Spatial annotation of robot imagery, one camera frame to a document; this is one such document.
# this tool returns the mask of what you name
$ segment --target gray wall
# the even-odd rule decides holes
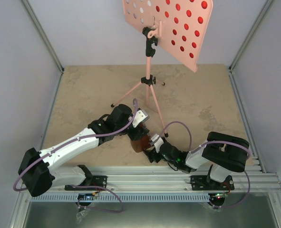
[[[281,0],[251,41],[235,77],[267,170],[281,180]]]
[[[229,66],[265,1],[214,0],[198,63]],[[125,22],[122,0],[30,3],[62,65],[145,64],[144,36]],[[152,63],[179,64],[160,48]]]
[[[20,1],[0,0],[0,228],[16,203],[21,158],[40,145],[59,75]]]

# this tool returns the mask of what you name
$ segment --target pink tripod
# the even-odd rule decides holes
[[[130,89],[126,94],[124,94],[117,102],[112,103],[111,107],[115,107],[119,102],[121,102],[126,96],[128,96],[131,92],[133,92],[136,88],[138,88],[141,84],[146,84],[146,94],[145,94],[145,104],[146,106],[149,106],[149,90],[151,89],[154,101],[155,101],[155,105],[157,108],[157,112],[159,114],[159,118],[161,121],[161,124],[163,125],[163,128],[165,128],[165,123],[164,123],[164,119],[163,116],[161,114],[159,105],[158,105],[158,101],[153,89],[153,84],[159,83],[161,85],[165,85],[165,82],[160,81],[160,80],[156,80],[155,77],[153,77],[150,74],[150,70],[151,70],[151,58],[154,56],[155,54],[155,49],[152,48],[152,45],[155,44],[155,46],[157,46],[158,43],[158,39],[156,37],[153,36],[152,34],[152,29],[150,29],[149,27],[145,27],[143,29],[142,32],[145,37],[146,37],[146,49],[145,49],[145,55],[146,55],[146,73],[145,73],[145,77],[141,78],[141,81],[139,83],[137,83],[132,89]],[[168,137],[168,133],[165,130],[165,137]]]

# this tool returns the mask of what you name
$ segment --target red hole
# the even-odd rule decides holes
[[[203,18],[202,17],[198,17],[198,23],[200,23],[200,24],[203,23]]]
[[[192,15],[191,11],[187,10],[187,16],[191,17],[191,15]]]
[[[208,7],[208,4],[206,1],[202,1],[202,8],[206,9]]]

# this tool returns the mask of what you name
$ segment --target pink board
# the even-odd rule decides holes
[[[126,22],[159,29],[158,45],[192,71],[203,44],[212,0],[123,0]]]

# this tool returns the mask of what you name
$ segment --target stain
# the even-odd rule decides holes
[[[224,124],[217,122],[215,116],[213,113],[211,113],[212,106],[209,106],[205,109],[203,109],[198,117],[201,120],[204,120],[207,122],[207,125],[204,127],[205,131],[224,131],[226,130],[226,127]]]

